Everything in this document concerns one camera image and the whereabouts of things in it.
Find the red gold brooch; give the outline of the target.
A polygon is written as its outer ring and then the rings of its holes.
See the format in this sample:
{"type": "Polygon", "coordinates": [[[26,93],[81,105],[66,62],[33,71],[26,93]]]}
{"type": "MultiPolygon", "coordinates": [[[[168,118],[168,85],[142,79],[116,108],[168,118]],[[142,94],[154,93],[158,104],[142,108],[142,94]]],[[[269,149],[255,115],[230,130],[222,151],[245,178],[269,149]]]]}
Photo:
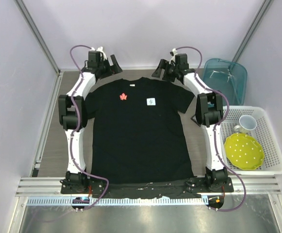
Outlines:
{"type": "Polygon", "coordinates": [[[121,95],[119,95],[120,100],[127,100],[127,95],[125,93],[122,93],[121,95]]]}

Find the black t-shirt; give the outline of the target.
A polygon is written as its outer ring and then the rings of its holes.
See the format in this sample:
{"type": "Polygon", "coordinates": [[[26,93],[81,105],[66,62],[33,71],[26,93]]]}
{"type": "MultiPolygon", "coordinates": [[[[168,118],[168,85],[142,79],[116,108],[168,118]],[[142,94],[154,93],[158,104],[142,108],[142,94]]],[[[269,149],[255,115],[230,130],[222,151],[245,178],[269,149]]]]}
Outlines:
{"type": "Polygon", "coordinates": [[[193,98],[181,86],[145,77],[119,79],[90,92],[85,106],[94,121],[92,174],[111,184],[191,178],[180,115],[193,98]],[[120,100],[122,93],[127,100],[120,100]],[[147,98],[155,98],[156,105],[147,106],[147,98]]]}

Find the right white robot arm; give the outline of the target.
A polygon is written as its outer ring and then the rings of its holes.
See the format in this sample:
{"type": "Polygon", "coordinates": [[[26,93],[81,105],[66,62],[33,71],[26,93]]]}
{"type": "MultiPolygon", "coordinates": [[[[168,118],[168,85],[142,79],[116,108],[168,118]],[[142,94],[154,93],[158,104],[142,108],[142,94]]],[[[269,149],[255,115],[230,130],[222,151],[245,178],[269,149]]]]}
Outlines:
{"type": "Polygon", "coordinates": [[[195,122],[201,126],[205,137],[207,161],[204,176],[205,187],[211,192],[223,192],[228,184],[228,172],[221,160],[220,122],[223,120],[223,97],[209,88],[189,67],[187,54],[170,53],[170,61],[160,60],[152,76],[165,81],[179,80],[197,97],[195,122]]]}

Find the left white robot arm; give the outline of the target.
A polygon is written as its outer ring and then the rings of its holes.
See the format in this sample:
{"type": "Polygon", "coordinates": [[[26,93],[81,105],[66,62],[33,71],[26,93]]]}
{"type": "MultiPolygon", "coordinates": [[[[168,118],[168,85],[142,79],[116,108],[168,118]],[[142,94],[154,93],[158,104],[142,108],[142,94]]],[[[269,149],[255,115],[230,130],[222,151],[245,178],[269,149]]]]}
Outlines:
{"type": "Polygon", "coordinates": [[[98,79],[103,79],[122,72],[116,57],[111,55],[108,59],[103,47],[89,49],[88,58],[84,67],[80,68],[73,57],[70,56],[80,74],[72,89],[65,95],[58,97],[59,122],[63,127],[68,146],[68,166],[65,178],[60,180],[62,194],[82,194],[89,189],[89,175],[86,173],[86,164],[83,154],[83,135],[87,126],[87,112],[85,98],[98,79]]]}

